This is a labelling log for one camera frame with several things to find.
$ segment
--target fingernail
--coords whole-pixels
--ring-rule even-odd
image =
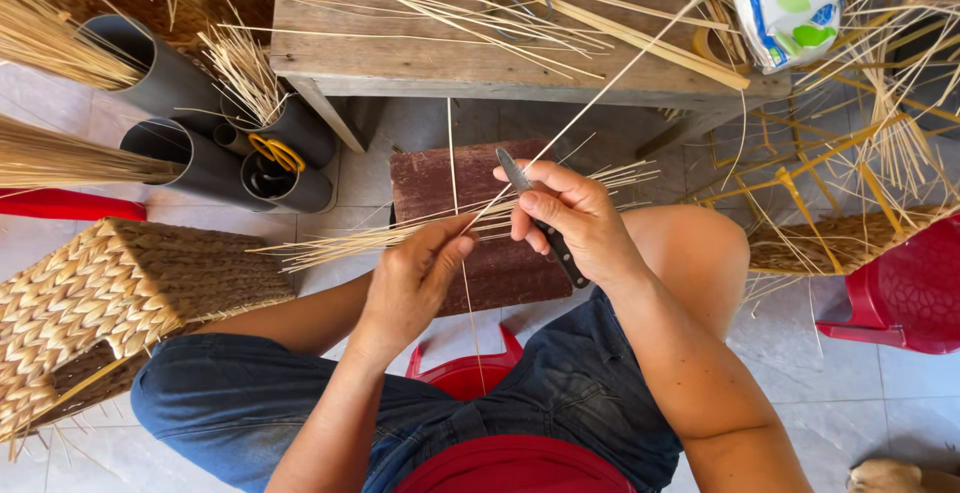
[[[457,249],[460,250],[460,253],[468,255],[474,250],[474,241],[470,238],[461,238],[459,243],[457,243]]]
[[[537,195],[524,192],[520,195],[520,207],[523,210],[534,211],[537,208]]]

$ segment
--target reddish-brown wooden board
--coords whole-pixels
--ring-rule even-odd
[[[489,201],[503,189],[504,182],[494,178],[493,174],[499,165],[498,147],[506,148],[515,159],[531,159],[544,146],[545,139],[530,138],[454,148],[458,206]],[[549,153],[545,156],[547,159],[552,157]],[[398,223],[453,209],[450,150],[447,148],[392,156],[390,180]],[[507,232],[509,228],[494,229],[482,232],[481,236]],[[531,250],[525,241],[514,242],[509,236],[478,242],[465,266],[470,305],[474,312],[566,298],[573,291],[570,280],[552,253],[543,256]],[[458,271],[446,301],[440,307],[439,316],[467,311],[464,277]]]

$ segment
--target finger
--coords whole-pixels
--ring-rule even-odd
[[[544,232],[537,227],[531,225],[530,231],[527,232],[524,238],[536,253],[540,253],[541,255],[550,253],[550,243],[546,241]]]
[[[584,217],[589,217],[541,191],[524,191],[517,205],[530,217],[539,219],[565,235],[577,233],[584,224]]]
[[[602,188],[596,180],[577,174],[553,161],[531,163],[528,159],[517,159],[516,164],[523,168],[523,174],[528,180],[543,182],[547,188],[559,193],[561,198],[571,203],[594,197],[599,187]]]
[[[532,227],[527,212],[523,211],[520,204],[515,205],[510,213],[510,238],[514,242],[520,242],[527,236]]]
[[[439,250],[437,260],[423,279],[423,285],[420,286],[420,292],[426,298],[427,306],[439,308],[444,302],[453,276],[457,274],[467,255],[474,251],[474,243],[474,239],[469,236],[459,236],[447,242]]]
[[[404,250],[402,255],[411,262],[418,278],[426,274],[441,248],[459,236],[474,221],[474,217],[472,213],[464,213],[424,225],[400,245]]]
[[[527,159],[517,159],[516,161],[519,164],[520,162],[526,162]],[[500,182],[510,182],[510,179],[507,178],[507,173],[506,171],[503,170],[502,166],[498,166],[497,168],[493,169],[493,178],[496,178]],[[545,185],[541,181],[531,181],[530,185],[533,187],[534,190],[537,190],[538,192],[550,193],[553,196],[557,196],[560,194],[557,191],[554,191],[553,189]]]

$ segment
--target jeans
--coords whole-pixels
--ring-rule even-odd
[[[157,345],[130,401],[140,423],[187,460],[231,486],[263,491],[336,365],[263,337],[184,335]],[[668,486],[683,450],[599,288],[538,330],[484,397],[455,401],[387,375],[363,490],[390,491],[450,446],[493,435],[577,444],[641,492]]]

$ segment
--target wooden board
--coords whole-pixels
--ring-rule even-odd
[[[546,140],[530,138],[454,148],[458,206],[489,201],[503,189],[504,182],[493,175],[494,168],[499,166],[495,151],[500,146],[514,158],[531,159],[544,149]],[[397,222],[453,209],[447,148],[392,156],[390,180]],[[481,236],[509,231],[509,228],[493,229]],[[509,236],[478,242],[465,266],[474,312],[566,298],[573,291],[570,280],[552,254],[543,256],[530,249],[527,242],[514,242]],[[439,316],[464,314],[467,310],[464,277],[458,271]]]
[[[392,0],[341,0],[368,7],[404,10]],[[473,0],[440,0],[476,11]],[[611,21],[655,36],[667,19],[603,4],[594,0],[565,0]],[[676,13],[689,0],[625,0],[666,13]],[[308,32],[357,35],[411,36],[431,39],[474,40],[468,33],[430,18],[371,9],[344,8],[305,0],[276,0],[273,28]],[[562,14],[553,21],[564,26],[589,29]],[[485,35],[498,37],[489,28],[475,26]],[[666,43],[690,50],[694,27],[678,23],[663,37]],[[606,55],[584,57],[574,52],[534,50],[542,56],[574,68],[612,78],[639,49],[613,37],[597,35],[612,49]],[[538,101],[590,101],[607,80],[576,72],[566,79],[506,50],[490,45],[422,40],[413,38],[363,38],[310,33],[274,33],[270,63],[283,76],[308,77],[330,95],[384,95],[418,97],[464,97],[525,99]],[[773,100],[790,93],[789,72],[763,76],[750,73],[748,100]],[[741,107],[740,92],[660,57],[642,57],[628,74],[600,100],[602,104],[671,107],[715,111]]]

